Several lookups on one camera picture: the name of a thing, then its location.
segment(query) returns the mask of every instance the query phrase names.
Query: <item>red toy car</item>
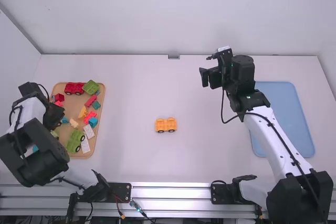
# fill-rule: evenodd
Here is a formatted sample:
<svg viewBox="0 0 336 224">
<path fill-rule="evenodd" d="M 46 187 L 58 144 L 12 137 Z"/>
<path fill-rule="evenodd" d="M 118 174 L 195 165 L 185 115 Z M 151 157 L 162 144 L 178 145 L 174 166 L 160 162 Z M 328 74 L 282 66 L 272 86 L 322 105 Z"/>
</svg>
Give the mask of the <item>red toy car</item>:
<svg viewBox="0 0 336 224">
<path fill-rule="evenodd" d="M 68 95 L 71 94 L 81 95 L 84 93 L 84 90 L 82 89 L 84 85 L 85 85 L 84 82 L 68 82 L 65 85 L 64 93 Z"/>
</svg>

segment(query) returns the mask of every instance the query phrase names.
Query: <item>toy car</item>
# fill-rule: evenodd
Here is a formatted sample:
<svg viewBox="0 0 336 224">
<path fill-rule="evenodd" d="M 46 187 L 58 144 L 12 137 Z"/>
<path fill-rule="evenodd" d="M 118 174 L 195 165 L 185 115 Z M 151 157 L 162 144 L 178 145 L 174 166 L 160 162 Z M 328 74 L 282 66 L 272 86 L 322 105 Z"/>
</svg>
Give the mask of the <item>toy car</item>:
<svg viewBox="0 0 336 224">
<path fill-rule="evenodd" d="M 70 140 L 67 143 L 66 149 L 68 152 L 76 153 L 80 150 L 80 142 L 84 141 L 85 134 L 83 131 L 74 130 L 70 135 Z"/>
<path fill-rule="evenodd" d="M 177 123 L 175 118 L 168 118 L 166 121 L 166 129 L 169 132 L 174 132 L 177 130 Z"/>
<path fill-rule="evenodd" d="M 174 132 L 177 130 L 177 123 L 175 118 L 157 119 L 155 122 L 155 131 L 163 133 L 165 131 Z"/>
<path fill-rule="evenodd" d="M 85 83 L 83 82 L 68 82 L 65 85 L 64 93 L 67 95 L 76 94 L 81 95 L 84 93 L 83 86 Z"/>
</svg>

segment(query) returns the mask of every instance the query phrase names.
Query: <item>wire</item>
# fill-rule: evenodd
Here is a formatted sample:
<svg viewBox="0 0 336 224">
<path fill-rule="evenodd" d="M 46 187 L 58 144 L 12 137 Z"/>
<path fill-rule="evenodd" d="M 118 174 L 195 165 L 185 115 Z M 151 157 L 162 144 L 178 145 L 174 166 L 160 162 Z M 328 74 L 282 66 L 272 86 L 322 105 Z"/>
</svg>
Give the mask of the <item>wire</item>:
<svg viewBox="0 0 336 224">
<path fill-rule="evenodd" d="M 227 185 L 226 182 L 222 181 L 222 180 L 215 180 L 215 181 L 212 181 L 211 185 L 214 184 L 214 183 L 222 183 L 224 185 Z"/>
<path fill-rule="evenodd" d="M 222 93 L 222 107 L 221 107 L 221 117 L 220 117 L 220 118 L 222 119 L 222 123 L 224 123 L 224 124 L 229 123 L 229 122 L 232 121 L 233 119 L 239 117 L 239 115 L 236 115 L 236 116 L 230 118 L 229 120 L 227 120 L 227 121 L 225 122 L 224 119 L 223 119 L 223 103 L 224 103 L 224 89 L 223 89 L 223 93 Z M 300 166 L 300 163 L 299 163 L 299 162 L 297 161 L 297 159 L 294 157 L 293 153 L 291 152 L 291 150 L 289 149 L 289 147 L 287 146 L 286 142 L 283 140 L 283 138 L 281 137 L 280 133 L 277 131 L 277 129 L 275 128 L 275 126 L 268 120 L 268 118 L 266 118 L 266 117 L 263 116 L 263 115 L 260 115 L 260 114 L 257 114 L 257 113 L 252 113 L 252 112 L 245 112 L 244 115 L 255 115 L 255 116 L 258 116 L 258 117 L 264 119 L 264 120 L 268 123 L 267 126 L 271 127 L 271 128 L 274 130 L 274 132 L 277 134 L 278 138 L 280 139 L 280 141 L 281 141 L 282 144 L 284 145 L 285 149 L 286 149 L 287 152 L 289 153 L 290 158 L 293 160 L 293 164 L 297 166 L 297 168 L 298 168 L 298 170 L 300 171 L 300 173 L 301 173 L 303 179 L 305 180 L 307 186 L 309 187 L 309 190 L 310 190 L 310 192 L 311 192 L 312 195 L 313 195 L 314 201 L 316 202 L 317 207 L 318 207 L 318 209 L 319 209 L 319 211 L 320 211 L 320 213 L 321 213 L 322 222 L 323 222 L 323 223 L 327 223 L 327 221 L 324 219 L 324 213 L 323 213 L 323 211 L 322 211 L 322 207 L 321 207 L 321 205 L 320 205 L 320 201 L 318 200 L 317 195 L 316 195 L 314 189 L 312 188 L 310 182 L 308 181 L 307 176 L 304 174 L 304 172 L 303 172 L 303 170 L 302 170 L 302 168 L 301 168 L 301 166 Z"/>
<path fill-rule="evenodd" d="M 48 93 L 48 91 L 46 90 L 46 88 L 42 85 L 42 84 L 38 84 L 38 83 L 35 83 L 35 84 L 37 84 L 38 86 L 40 86 L 40 87 L 42 87 L 43 89 L 44 89 L 44 91 L 46 92 L 46 94 L 47 94 L 47 99 L 48 99 L 48 102 L 50 101 L 50 96 L 49 96 L 49 93 Z"/>
<path fill-rule="evenodd" d="M 85 219 L 85 221 L 84 222 L 87 222 L 87 221 L 89 221 L 89 219 L 90 219 L 90 217 L 91 217 L 91 215 L 92 215 L 92 212 L 93 212 L 93 204 L 92 204 L 92 202 L 90 202 L 90 204 L 91 204 L 91 211 L 90 211 L 90 214 L 89 214 L 89 216 Z"/>
<path fill-rule="evenodd" d="M 59 183 L 61 183 L 62 181 L 64 181 L 65 183 L 68 183 L 70 185 L 76 186 L 79 189 L 85 190 L 85 188 L 83 187 L 83 185 L 76 184 L 75 182 L 69 181 L 69 180 L 65 179 L 64 177 L 54 178 L 54 179 L 50 180 L 48 183 L 51 183 L 51 182 L 54 182 L 54 181 L 57 181 L 57 180 L 58 180 Z"/>
<path fill-rule="evenodd" d="M 21 224 L 23 222 L 27 222 L 27 220 L 29 219 L 30 216 L 28 216 L 26 219 L 23 219 L 22 221 L 20 221 L 18 224 Z"/>
<path fill-rule="evenodd" d="M 15 142 L 16 142 L 16 145 L 17 145 L 17 148 L 20 152 L 20 155 L 22 156 L 22 159 L 23 159 L 23 162 L 25 163 L 25 165 L 27 166 L 27 168 L 29 169 L 29 165 L 28 165 L 28 162 L 27 162 L 27 159 L 26 159 L 26 156 L 22 150 L 22 146 L 20 144 L 20 141 L 19 141 L 19 137 L 18 137 L 18 134 L 17 134 L 17 127 L 19 126 L 20 124 L 20 118 L 21 118 L 21 114 L 22 114 L 22 110 L 23 110 L 23 107 L 22 105 L 20 106 L 17 106 L 17 107 L 14 107 L 11 111 L 14 112 L 15 110 L 19 109 L 19 115 L 17 116 L 17 119 L 16 119 L 16 122 L 15 122 L 15 126 L 14 126 L 14 139 L 15 139 Z"/>
<path fill-rule="evenodd" d="M 123 201 L 121 198 L 119 198 L 117 195 L 112 194 L 115 196 L 116 199 L 118 199 L 121 203 L 128 203 L 128 201 Z"/>
</svg>

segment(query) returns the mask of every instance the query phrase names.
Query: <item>connector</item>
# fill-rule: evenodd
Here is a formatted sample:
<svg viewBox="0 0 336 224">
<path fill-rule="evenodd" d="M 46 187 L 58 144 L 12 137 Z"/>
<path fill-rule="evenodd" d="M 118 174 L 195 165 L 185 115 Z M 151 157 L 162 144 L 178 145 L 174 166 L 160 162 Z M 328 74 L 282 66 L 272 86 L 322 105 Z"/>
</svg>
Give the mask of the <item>connector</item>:
<svg viewBox="0 0 336 224">
<path fill-rule="evenodd" d="M 125 215 L 120 210 L 118 210 L 118 213 L 119 213 L 121 219 L 124 220 L 126 218 Z"/>
<path fill-rule="evenodd" d="M 130 206 L 134 207 L 138 212 L 143 213 L 141 207 L 134 200 L 130 201 Z"/>
</svg>

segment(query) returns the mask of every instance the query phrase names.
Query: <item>cable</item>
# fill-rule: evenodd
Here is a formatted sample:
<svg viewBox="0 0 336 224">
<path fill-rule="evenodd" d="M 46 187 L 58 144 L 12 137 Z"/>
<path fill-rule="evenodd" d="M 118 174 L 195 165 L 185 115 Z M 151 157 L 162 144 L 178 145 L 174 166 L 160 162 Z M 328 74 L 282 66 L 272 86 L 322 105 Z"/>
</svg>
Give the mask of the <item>cable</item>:
<svg viewBox="0 0 336 224">
<path fill-rule="evenodd" d="M 223 119 L 223 103 L 224 103 L 224 89 L 223 89 L 223 93 L 222 93 L 222 107 L 221 107 L 221 117 L 220 118 L 222 119 L 222 123 L 227 124 L 227 123 L 229 123 L 230 121 L 232 121 L 233 119 L 235 119 L 235 118 L 237 118 L 239 116 L 236 115 L 236 116 L 230 118 L 229 120 L 227 120 L 225 122 L 224 119 Z M 255 115 L 255 116 L 258 116 L 258 117 L 264 119 L 268 123 L 267 126 L 271 127 L 274 130 L 274 132 L 277 134 L 278 138 L 280 139 L 280 141 L 284 145 L 285 149 L 289 153 L 290 158 L 293 160 L 293 164 L 297 166 L 297 168 L 300 171 L 302 177 L 304 178 L 305 182 L 307 183 L 307 186 L 309 187 L 309 190 L 310 190 L 310 192 L 313 195 L 314 201 L 316 202 L 317 207 L 318 207 L 318 209 L 319 209 L 319 211 L 321 213 L 322 222 L 323 223 L 327 223 L 327 221 L 324 219 L 324 213 L 322 211 L 322 207 L 321 207 L 320 202 L 319 202 L 319 200 L 317 198 L 317 195 L 314 192 L 314 189 L 312 188 L 310 182 L 308 181 L 307 176 L 304 174 L 304 172 L 303 172 L 303 170 L 302 170 L 302 168 L 300 166 L 300 163 L 297 161 L 297 159 L 295 158 L 295 156 L 293 155 L 293 153 L 290 151 L 289 147 L 287 146 L 287 144 L 285 143 L 285 141 L 283 140 L 283 138 L 281 137 L 280 133 L 277 131 L 277 129 L 275 128 L 275 126 L 268 120 L 268 118 L 266 118 L 263 115 L 260 115 L 260 114 L 257 114 L 257 113 L 252 113 L 252 112 L 245 112 L 244 115 Z"/>
<path fill-rule="evenodd" d="M 19 124 L 20 124 L 20 118 L 21 118 L 21 114 L 22 114 L 22 110 L 23 110 L 22 105 L 17 106 L 17 107 L 14 107 L 14 108 L 12 109 L 10 115 L 11 115 L 15 110 L 17 110 L 17 109 L 19 109 L 19 115 L 17 116 L 17 120 L 16 120 L 16 122 L 15 122 L 15 126 L 14 126 L 14 139 L 15 139 L 17 148 L 18 148 L 18 150 L 19 150 L 19 152 L 20 152 L 20 155 L 22 156 L 23 162 L 25 163 L 25 165 L 27 166 L 27 168 L 30 169 L 30 168 L 29 168 L 29 165 L 28 165 L 28 162 L 27 162 L 27 159 L 26 159 L 26 157 L 25 157 L 25 154 L 24 154 L 24 152 L 23 152 L 23 150 L 22 150 L 22 146 L 21 146 L 21 144 L 20 144 L 18 134 L 17 134 L 17 127 L 18 127 Z"/>
<path fill-rule="evenodd" d="M 121 203 L 128 203 L 128 201 L 123 201 L 121 198 L 119 198 L 117 195 L 112 194 L 115 196 L 116 199 L 118 199 Z"/>
<path fill-rule="evenodd" d="M 48 99 L 48 102 L 50 101 L 50 96 L 49 96 L 49 93 L 48 93 L 48 91 L 46 90 L 46 88 L 45 87 L 43 87 L 43 85 L 42 84 L 38 84 L 38 83 L 35 83 L 35 84 L 37 84 L 38 86 L 40 86 L 40 87 L 42 87 L 43 89 L 44 89 L 44 91 L 46 92 L 46 94 L 47 94 L 47 99 Z"/>
<path fill-rule="evenodd" d="M 211 185 L 214 184 L 214 183 L 222 183 L 224 185 L 227 185 L 225 181 L 222 181 L 222 180 L 215 180 L 215 181 L 212 181 Z"/>
<path fill-rule="evenodd" d="M 50 180 L 49 183 L 54 182 L 56 180 L 58 180 L 59 183 L 61 183 L 62 181 L 64 181 L 65 183 L 68 183 L 70 185 L 76 186 L 79 189 L 85 190 L 85 188 L 83 187 L 83 185 L 76 184 L 75 182 L 69 181 L 69 180 L 65 179 L 64 177 L 54 178 L 54 179 Z"/>
<path fill-rule="evenodd" d="M 90 214 L 89 214 L 89 216 L 85 219 L 85 221 L 84 222 L 87 222 L 87 221 L 89 221 L 89 219 L 90 219 L 90 217 L 91 217 L 91 215 L 92 215 L 92 212 L 93 212 L 93 204 L 92 204 L 92 202 L 90 202 L 90 204 L 91 204 L 91 211 L 90 211 Z"/>
<path fill-rule="evenodd" d="M 121 219 L 125 219 L 125 215 L 120 211 L 120 208 L 119 208 L 118 200 L 121 201 L 121 199 L 119 197 L 117 197 L 116 195 L 114 195 L 114 196 L 115 196 L 115 203 L 117 204 L 118 214 L 120 215 Z"/>
</svg>

